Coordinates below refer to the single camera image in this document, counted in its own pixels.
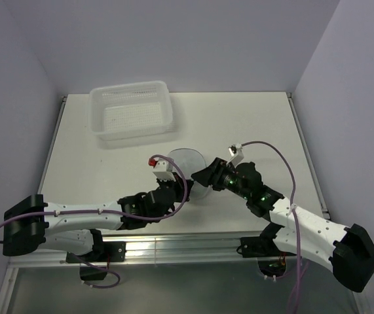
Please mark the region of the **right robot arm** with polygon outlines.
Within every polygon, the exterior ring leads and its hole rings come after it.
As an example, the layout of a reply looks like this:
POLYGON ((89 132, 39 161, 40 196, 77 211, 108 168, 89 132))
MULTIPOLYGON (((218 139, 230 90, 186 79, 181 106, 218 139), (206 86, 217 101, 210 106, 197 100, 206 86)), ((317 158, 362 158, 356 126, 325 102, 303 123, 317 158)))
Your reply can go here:
POLYGON ((362 292, 374 274, 374 243, 365 228, 345 226, 296 206, 262 181, 253 162, 230 166, 216 158, 192 174, 194 182, 243 198, 252 214, 268 221, 259 236, 243 237, 243 258, 294 254, 329 270, 344 287, 362 292))

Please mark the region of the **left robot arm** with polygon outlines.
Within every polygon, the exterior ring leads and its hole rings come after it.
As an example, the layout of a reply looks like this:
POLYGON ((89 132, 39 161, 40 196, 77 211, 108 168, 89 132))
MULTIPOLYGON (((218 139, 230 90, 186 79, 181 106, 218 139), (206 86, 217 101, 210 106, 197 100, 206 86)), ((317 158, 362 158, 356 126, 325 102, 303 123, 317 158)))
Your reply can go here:
POLYGON ((105 252, 102 230, 137 230, 171 217, 189 201, 193 180, 159 180, 155 190, 94 205, 45 202, 28 196, 4 214, 3 255, 23 256, 38 248, 97 261, 105 252))

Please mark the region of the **white mesh laundry bag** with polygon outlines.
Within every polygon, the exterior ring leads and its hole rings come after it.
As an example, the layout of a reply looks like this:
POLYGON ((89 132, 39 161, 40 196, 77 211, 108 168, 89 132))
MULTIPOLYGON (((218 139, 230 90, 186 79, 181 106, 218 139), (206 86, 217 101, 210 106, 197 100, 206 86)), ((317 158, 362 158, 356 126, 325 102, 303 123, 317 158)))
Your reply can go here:
MULTIPOLYGON (((187 180, 191 180, 191 175, 208 165, 201 153, 192 148, 178 148, 169 152, 168 157, 180 168, 187 180)), ((209 188, 194 183, 191 188, 190 201, 198 201, 204 198, 209 192, 209 188)))

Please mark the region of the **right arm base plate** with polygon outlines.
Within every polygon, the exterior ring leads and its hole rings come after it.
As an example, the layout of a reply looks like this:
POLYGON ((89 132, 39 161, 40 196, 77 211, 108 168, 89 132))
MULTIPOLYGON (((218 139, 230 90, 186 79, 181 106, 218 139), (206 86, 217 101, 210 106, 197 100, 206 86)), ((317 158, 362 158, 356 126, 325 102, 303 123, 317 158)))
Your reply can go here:
POLYGON ((281 251, 272 239, 261 236, 241 237, 236 252, 243 258, 295 256, 295 253, 281 251))

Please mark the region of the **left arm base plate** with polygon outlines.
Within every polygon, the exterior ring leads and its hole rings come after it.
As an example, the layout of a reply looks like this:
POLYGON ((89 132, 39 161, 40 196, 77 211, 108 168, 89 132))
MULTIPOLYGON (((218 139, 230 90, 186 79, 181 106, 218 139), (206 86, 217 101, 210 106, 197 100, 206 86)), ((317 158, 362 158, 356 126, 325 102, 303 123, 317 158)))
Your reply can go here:
POLYGON ((123 241, 104 242, 102 239, 93 242, 80 242, 70 246, 66 252, 66 262, 76 263, 78 256, 87 262, 123 262, 126 243, 123 241))

